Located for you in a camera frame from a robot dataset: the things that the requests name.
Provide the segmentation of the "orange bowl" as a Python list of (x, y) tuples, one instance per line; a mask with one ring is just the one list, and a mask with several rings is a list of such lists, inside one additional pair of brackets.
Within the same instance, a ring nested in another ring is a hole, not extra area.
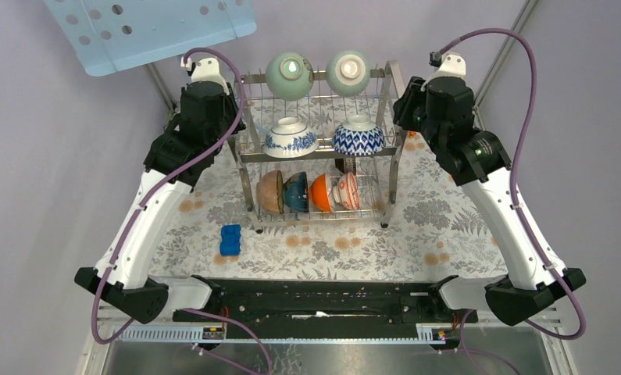
[(333, 212), (331, 199), (333, 185), (326, 173), (319, 175), (311, 184), (309, 194), (313, 205), (321, 212)]

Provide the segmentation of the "red white coral bowl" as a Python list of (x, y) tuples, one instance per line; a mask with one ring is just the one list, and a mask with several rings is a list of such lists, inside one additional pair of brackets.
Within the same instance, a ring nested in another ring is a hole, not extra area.
[(353, 172), (343, 174), (332, 188), (334, 200), (348, 210), (361, 209), (359, 187)]

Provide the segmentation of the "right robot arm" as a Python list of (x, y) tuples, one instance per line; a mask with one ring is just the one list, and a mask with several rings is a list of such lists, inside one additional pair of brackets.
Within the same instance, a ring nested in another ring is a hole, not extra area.
[(575, 302), (586, 283), (549, 249), (517, 186), (512, 162), (496, 135), (474, 126), (473, 90), (462, 78), (412, 77), (394, 103), (394, 123), (419, 133), (436, 161), (482, 215), (507, 273), (491, 278), (448, 277), (434, 294), (451, 310), (487, 310), (515, 326), (558, 300)]

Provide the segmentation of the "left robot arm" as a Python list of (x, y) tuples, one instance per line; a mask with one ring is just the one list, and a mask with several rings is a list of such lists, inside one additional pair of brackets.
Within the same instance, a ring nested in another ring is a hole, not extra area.
[(240, 102), (231, 84), (199, 81), (183, 87), (181, 111), (155, 139), (133, 203), (118, 234), (95, 266), (81, 267), (74, 281), (95, 297), (91, 322), (105, 302), (130, 322), (150, 323), (183, 309), (203, 309), (213, 293), (200, 277), (156, 277), (150, 265), (181, 202), (214, 163)]

